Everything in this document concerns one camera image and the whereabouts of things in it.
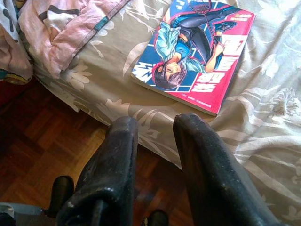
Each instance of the floral bedsheet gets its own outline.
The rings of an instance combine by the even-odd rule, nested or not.
[[[35,74],[74,110],[110,124],[130,115],[139,142],[180,166],[173,118],[194,112],[223,138],[273,213],[301,225],[301,1],[223,0],[257,15],[243,62],[214,118],[134,84],[132,68],[171,0],[132,0],[53,80]]]

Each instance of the book cover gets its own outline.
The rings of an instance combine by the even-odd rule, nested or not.
[[[132,71],[134,82],[217,115],[255,15],[210,0],[174,0]]]

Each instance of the wooden floor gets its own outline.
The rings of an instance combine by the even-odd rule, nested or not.
[[[0,108],[0,202],[47,208],[54,179],[70,175],[76,182],[105,130],[36,83]],[[139,147],[134,226],[157,208],[169,214],[171,226],[193,225],[182,172]]]

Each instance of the character's hair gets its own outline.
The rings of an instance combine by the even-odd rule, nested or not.
[[[173,89],[178,87],[182,81],[185,79],[187,70],[184,69],[184,66],[180,63],[181,72],[176,72],[170,75],[169,79],[167,80],[166,77],[166,65],[167,63],[158,63],[152,69],[152,77],[156,84],[156,86],[161,87],[163,89]]]

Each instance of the anime character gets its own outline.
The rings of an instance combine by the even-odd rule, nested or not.
[[[229,6],[206,14],[209,22],[225,18],[240,9]],[[155,50],[162,62],[152,70],[153,80],[158,87],[173,89],[178,87],[187,71],[210,73],[216,69],[223,56],[222,34],[236,26],[236,22],[225,21],[214,25],[213,43],[210,46],[206,33],[200,26],[206,24],[204,15],[198,13],[181,14],[169,22],[161,22]],[[189,57],[195,46],[203,62]]]

